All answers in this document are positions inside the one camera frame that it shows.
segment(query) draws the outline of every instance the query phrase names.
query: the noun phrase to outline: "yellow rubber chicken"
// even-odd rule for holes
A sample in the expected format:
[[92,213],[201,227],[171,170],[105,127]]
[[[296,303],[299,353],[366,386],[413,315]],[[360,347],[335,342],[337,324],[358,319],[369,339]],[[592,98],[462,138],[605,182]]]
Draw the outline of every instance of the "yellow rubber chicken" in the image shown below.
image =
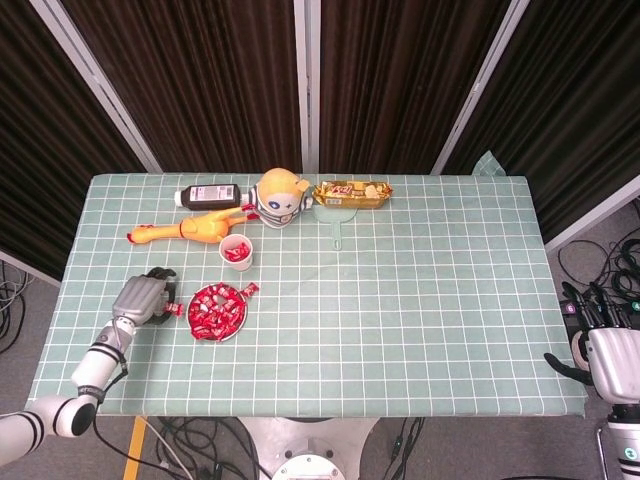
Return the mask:
[[210,212],[199,217],[188,217],[177,225],[162,227],[140,225],[128,233],[127,238],[131,243],[148,243],[156,238],[187,238],[205,243],[219,243],[234,225],[260,218],[255,213],[243,217],[231,217],[231,215],[252,207],[252,205],[247,205]]

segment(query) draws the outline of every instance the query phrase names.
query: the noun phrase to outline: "paper cup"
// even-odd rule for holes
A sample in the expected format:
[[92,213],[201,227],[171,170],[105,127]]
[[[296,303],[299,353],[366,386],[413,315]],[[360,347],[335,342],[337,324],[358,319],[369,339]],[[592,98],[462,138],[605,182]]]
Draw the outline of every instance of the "paper cup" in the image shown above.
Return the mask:
[[[247,255],[245,258],[243,258],[242,260],[239,260],[237,262],[230,261],[225,256],[224,251],[225,250],[229,250],[230,248],[239,247],[243,243],[248,245],[248,247],[249,247],[249,255]],[[219,252],[220,252],[220,256],[222,257],[222,261],[226,265],[231,266],[231,268],[233,268],[234,270],[237,270],[239,272],[244,272],[253,263],[253,245],[251,244],[251,240],[249,240],[244,235],[240,235],[239,233],[233,233],[233,234],[223,238],[222,241],[220,242]]]

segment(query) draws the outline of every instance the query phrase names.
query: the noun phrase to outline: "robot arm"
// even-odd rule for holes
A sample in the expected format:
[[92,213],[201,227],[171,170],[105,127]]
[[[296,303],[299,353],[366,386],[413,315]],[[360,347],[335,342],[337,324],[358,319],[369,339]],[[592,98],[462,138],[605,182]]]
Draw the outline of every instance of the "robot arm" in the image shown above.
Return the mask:
[[590,371],[563,365],[550,354],[545,358],[559,373],[593,385],[613,405],[608,422],[622,476],[640,478],[640,331],[631,329],[629,318],[598,285],[591,284],[595,301],[566,282],[562,285],[577,305],[578,321],[588,338]]
[[[78,387],[77,398],[49,395],[35,400],[26,410],[0,417],[0,466],[40,446],[47,435],[77,437],[91,425],[98,406],[116,381],[127,374],[124,353],[137,327],[151,320],[164,320],[167,302],[173,301],[175,285],[167,277],[173,270],[154,268],[147,275],[130,278],[113,304],[113,319],[98,334],[71,376]],[[120,373],[111,383],[111,375]]]

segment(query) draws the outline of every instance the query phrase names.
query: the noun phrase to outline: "yellow plush doll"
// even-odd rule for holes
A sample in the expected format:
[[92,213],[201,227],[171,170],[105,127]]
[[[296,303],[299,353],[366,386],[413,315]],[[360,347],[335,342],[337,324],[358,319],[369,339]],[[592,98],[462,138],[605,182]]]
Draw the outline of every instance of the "yellow plush doll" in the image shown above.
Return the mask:
[[249,190],[249,204],[265,225],[283,228],[313,204],[313,199],[304,194],[307,188],[307,180],[284,168],[272,168]]

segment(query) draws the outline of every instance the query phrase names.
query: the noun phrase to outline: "metal base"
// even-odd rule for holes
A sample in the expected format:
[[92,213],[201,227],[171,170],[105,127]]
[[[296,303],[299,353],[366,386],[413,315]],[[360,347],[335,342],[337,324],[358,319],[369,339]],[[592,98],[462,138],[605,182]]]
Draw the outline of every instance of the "metal base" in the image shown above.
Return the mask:
[[[239,420],[253,437],[260,464],[274,479],[276,475],[278,479],[293,475],[309,480],[358,480],[364,444],[379,419],[332,418],[317,423],[286,418]],[[301,476],[305,463],[307,469]],[[267,477],[261,473],[260,479]]]

